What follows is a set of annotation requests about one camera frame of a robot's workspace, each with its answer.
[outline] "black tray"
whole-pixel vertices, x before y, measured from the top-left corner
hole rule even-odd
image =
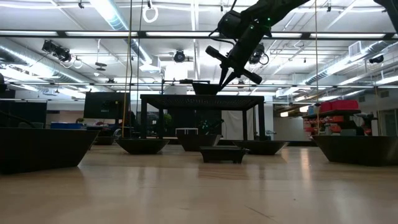
[[[95,145],[96,146],[110,146],[114,143],[114,137],[113,136],[98,136],[95,139]]]
[[[236,146],[249,149],[249,154],[273,156],[288,145],[284,141],[234,141]]]
[[[220,134],[178,134],[180,144],[187,152],[199,152],[200,146],[216,146],[220,141]]]
[[[200,152],[203,162],[232,161],[235,164],[242,163],[246,150],[234,146],[201,146]]]
[[[15,174],[75,167],[99,131],[0,128],[0,172]]]
[[[165,139],[118,139],[116,143],[133,155],[157,154],[168,143]]]
[[[330,162],[365,166],[398,165],[398,138],[387,136],[312,136]]]

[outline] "black table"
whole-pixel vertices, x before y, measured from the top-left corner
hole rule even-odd
[[[266,138],[263,96],[141,95],[141,139],[146,139],[147,137],[147,104],[159,109],[159,123],[161,128],[158,135],[160,139],[163,138],[164,132],[163,110],[191,109],[242,111],[243,139],[248,140],[248,119],[246,112],[256,105],[258,105],[259,112],[260,140],[265,140]]]

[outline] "monitor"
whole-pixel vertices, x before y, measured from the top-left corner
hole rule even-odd
[[[128,107],[124,107],[124,93],[86,93],[84,118],[123,119],[123,108],[128,115]]]

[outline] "robotic arm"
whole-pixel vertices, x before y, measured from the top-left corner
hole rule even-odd
[[[234,47],[226,56],[221,55],[218,50],[211,46],[206,49],[208,55],[221,61],[219,91],[235,78],[240,78],[241,75],[248,77],[254,83],[260,84],[262,78],[244,69],[245,64],[264,35],[272,37],[271,27],[273,25],[281,21],[291,10],[309,1],[258,0],[255,5],[241,13],[234,11],[233,8],[227,12],[219,21],[214,32],[218,31],[223,37],[237,40]],[[398,0],[374,1],[386,8],[394,27],[398,30]],[[232,68],[233,72],[225,80],[229,68]]]

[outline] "ceiling duct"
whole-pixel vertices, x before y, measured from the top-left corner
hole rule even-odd
[[[29,72],[51,79],[56,76],[55,82],[71,82],[71,83],[91,83],[92,80],[80,75],[73,70],[61,66],[59,63],[35,53],[26,47],[23,47],[4,37],[0,38],[0,55],[3,55],[14,62],[18,62],[16,67],[28,70]],[[112,91],[109,88],[98,86],[101,91]]]
[[[113,0],[90,0],[90,3],[98,11],[98,13],[105,19],[105,21],[112,27],[113,30],[129,31],[129,25],[124,20],[118,6]],[[147,51],[138,45],[136,39],[131,39],[131,50],[139,57],[139,61],[143,64],[151,64],[152,57]]]
[[[329,77],[330,75],[336,74],[352,65],[358,60],[369,60],[377,57],[380,54],[387,52],[389,47],[395,45],[396,41],[359,41],[349,47],[349,52],[339,56],[337,59],[325,64],[322,69],[314,71],[307,75],[299,85],[311,85],[322,78]],[[291,87],[277,91],[277,97],[291,95],[300,88]]]

